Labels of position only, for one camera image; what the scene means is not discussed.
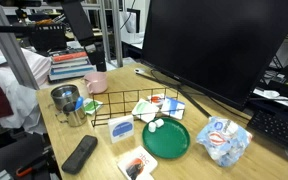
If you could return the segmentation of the white book blue oval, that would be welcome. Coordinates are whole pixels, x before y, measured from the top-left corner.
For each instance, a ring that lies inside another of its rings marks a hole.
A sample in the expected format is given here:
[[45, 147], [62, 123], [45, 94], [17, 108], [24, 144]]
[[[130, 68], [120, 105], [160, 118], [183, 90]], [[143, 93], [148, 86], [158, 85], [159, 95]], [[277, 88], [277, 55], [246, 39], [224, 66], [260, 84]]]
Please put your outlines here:
[[109, 133], [112, 143], [134, 135], [134, 118], [132, 115], [108, 120]]

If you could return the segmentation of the white book red circle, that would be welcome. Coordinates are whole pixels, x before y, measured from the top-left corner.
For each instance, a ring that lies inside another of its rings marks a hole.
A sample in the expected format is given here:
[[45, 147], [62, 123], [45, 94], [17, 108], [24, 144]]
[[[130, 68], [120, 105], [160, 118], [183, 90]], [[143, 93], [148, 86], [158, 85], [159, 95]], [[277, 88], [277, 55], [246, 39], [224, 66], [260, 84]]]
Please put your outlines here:
[[147, 99], [151, 104], [156, 105], [157, 107], [161, 107], [165, 100], [165, 94], [161, 93], [149, 95]]

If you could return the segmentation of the white book green in rack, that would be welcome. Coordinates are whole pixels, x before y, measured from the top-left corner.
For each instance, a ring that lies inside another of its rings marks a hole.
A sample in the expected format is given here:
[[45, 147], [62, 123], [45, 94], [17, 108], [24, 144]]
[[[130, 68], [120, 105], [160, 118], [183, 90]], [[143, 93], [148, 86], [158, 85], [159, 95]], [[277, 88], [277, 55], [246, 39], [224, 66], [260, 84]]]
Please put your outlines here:
[[159, 108], [144, 99], [140, 99], [132, 110], [132, 114], [142, 121], [149, 123], [152, 121]]

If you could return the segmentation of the white book blue in rack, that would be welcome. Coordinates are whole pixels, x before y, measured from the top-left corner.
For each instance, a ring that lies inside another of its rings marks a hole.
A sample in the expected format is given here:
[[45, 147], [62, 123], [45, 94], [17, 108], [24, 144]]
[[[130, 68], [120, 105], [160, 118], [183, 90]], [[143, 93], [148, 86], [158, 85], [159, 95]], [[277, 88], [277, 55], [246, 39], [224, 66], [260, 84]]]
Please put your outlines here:
[[181, 120], [183, 118], [184, 110], [185, 104], [183, 102], [170, 97], [165, 98], [161, 108], [161, 112], [163, 114], [178, 120]]

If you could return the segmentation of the white book green cover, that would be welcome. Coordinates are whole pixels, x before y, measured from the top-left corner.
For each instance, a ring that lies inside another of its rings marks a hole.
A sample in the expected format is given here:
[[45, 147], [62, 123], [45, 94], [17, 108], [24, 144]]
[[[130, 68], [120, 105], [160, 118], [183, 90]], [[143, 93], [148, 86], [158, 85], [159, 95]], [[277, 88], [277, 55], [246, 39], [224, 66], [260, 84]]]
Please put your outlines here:
[[102, 102], [98, 100], [93, 100], [91, 98], [86, 98], [83, 101], [83, 105], [85, 113], [93, 115], [98, 109], [102, 107]]

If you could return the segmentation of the white abc book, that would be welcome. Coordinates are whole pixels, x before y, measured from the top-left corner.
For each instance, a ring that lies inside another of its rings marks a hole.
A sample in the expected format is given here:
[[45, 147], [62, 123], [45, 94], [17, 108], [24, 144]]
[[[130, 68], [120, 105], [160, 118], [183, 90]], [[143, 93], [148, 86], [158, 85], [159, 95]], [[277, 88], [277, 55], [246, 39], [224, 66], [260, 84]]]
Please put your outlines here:
[[117, 164], [128, 180], [154, 180], [151, 172], [157, 165], [157, 160], [143, 146], [135, 148]]

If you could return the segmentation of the white marshmallow on plate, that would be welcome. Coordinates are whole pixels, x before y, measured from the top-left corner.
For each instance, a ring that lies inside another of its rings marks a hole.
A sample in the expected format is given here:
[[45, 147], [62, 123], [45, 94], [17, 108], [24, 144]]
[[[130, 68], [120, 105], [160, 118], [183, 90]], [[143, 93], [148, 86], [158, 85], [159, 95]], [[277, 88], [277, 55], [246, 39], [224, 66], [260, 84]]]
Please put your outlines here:
[[155, 124], [157, 128], [160, 128], [164, 125], [164, 120], [163, 119], [157, 119], [155, 120]]
[[156, 131], [156, 123], [155, 122], [150, 122], [148, 124], [148, 130], [151, 132], [151, 133], [154, 133]]

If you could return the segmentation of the pink mug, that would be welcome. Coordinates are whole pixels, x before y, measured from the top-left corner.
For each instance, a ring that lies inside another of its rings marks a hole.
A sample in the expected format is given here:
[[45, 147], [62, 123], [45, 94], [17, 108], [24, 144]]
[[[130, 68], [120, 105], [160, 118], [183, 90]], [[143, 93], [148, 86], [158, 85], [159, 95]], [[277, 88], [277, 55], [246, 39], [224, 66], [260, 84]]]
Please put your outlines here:
[[90, 72], [84, 77], [87, 92], [89, 94], [99, 94], [107, 90], [107, 75], [105, 72]]

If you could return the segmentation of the green round plate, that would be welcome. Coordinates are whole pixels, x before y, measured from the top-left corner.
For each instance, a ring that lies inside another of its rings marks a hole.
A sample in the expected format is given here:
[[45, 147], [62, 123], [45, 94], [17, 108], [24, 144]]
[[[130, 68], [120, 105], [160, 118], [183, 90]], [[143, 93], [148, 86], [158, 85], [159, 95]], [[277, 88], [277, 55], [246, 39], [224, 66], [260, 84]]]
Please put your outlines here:
[[177, 120], [162, 117], [164, 124], [154, 132], [146, 124], [142, 131], [144, 147], [152, 154], [165, 159], [174, 159], [184, 155], [190, 146], [187, 129]]

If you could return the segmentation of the blue spoon in cup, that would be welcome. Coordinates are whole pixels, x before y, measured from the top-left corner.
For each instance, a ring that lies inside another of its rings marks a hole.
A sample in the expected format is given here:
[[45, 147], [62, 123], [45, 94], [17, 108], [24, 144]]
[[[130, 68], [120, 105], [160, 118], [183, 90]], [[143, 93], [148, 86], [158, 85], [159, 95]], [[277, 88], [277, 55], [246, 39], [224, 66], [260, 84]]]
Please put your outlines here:
[[78, 97], [75, 103], [75, 110], [78, 110], [83, 105], [84, 98], [82, 96]]

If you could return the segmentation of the small steel cup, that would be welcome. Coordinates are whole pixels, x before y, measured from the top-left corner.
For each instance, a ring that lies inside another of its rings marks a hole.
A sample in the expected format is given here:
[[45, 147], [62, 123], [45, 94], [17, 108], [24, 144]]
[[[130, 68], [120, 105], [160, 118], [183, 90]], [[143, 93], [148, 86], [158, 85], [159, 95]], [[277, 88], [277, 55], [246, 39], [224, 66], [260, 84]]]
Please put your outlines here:
[[67, 123], [70, 127], [78, 127], [83, 125], [86, 120], [86, 113], [82, 106], [75, 108], [75, 102], [65, 104], [59, 113], [55, 116], [60, 123]]

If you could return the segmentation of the stack of books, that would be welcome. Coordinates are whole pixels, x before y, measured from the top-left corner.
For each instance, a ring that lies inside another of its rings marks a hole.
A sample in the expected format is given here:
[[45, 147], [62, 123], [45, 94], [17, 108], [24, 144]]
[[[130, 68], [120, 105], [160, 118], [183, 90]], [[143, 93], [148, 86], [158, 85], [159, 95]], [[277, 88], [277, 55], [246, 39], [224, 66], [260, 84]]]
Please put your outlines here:
[[82, 77], [96, 70], [82, 48], [51, 52], [50, 57], [51, 66], [48, 75], [50, 81]]

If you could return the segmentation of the large black monitor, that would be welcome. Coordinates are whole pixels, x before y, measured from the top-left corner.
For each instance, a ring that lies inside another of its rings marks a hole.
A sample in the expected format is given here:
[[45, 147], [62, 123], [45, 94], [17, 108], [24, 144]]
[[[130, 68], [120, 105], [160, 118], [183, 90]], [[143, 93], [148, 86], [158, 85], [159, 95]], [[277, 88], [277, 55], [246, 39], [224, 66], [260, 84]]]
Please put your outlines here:
[[143, 60], [245, 106], [288, 33], [288, 0], [151, 0]]

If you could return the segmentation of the plastic bag of items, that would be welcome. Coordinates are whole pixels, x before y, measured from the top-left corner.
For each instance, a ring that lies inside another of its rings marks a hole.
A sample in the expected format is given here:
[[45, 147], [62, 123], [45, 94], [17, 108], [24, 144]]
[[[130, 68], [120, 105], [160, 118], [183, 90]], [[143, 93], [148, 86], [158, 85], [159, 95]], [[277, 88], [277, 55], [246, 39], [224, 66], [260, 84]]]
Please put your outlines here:
[[253, 135], [232, 120], [212, 116], [199, 132], [196, 142], [221, 167], [235, 164], [244, 154]]

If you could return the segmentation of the black eraser block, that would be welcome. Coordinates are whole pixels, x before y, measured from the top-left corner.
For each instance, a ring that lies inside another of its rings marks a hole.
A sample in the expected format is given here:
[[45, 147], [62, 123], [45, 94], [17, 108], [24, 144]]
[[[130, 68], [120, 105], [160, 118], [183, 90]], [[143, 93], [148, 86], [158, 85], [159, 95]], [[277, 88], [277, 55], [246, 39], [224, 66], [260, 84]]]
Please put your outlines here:
[[94, 136], [85, 135], [71, 155], [65, 160], [61, 169], [69, 174], [77, 174], [98, 144]]

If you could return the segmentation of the black keyboard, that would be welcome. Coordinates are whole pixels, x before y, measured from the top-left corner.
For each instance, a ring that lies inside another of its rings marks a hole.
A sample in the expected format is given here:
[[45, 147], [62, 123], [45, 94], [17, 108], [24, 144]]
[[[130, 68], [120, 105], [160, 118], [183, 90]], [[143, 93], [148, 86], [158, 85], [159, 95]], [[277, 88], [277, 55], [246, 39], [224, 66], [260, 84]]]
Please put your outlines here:
[[288, 147], [288, 120], [286, 118], [259, 110], [253, 115], [248, 126]]

